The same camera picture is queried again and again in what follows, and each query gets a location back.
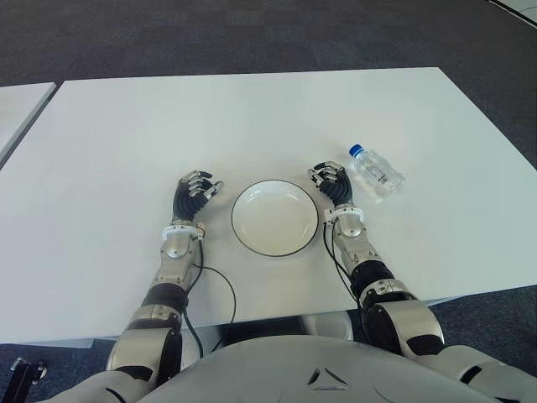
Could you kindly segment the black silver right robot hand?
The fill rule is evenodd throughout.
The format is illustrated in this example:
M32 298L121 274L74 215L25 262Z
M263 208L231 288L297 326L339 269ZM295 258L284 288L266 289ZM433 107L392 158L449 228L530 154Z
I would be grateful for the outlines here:
M352 184L342 165L334 161L321 162L308 169L308 176L334 207L354 205Z

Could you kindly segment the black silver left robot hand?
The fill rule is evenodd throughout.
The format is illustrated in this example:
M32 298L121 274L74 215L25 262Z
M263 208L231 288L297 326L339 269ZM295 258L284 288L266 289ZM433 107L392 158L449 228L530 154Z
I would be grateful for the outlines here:
M217 195L224 186L222 181L211 181L212 174L193 170L182 176L175 188L172 202L172 220L193 221L196 214Z

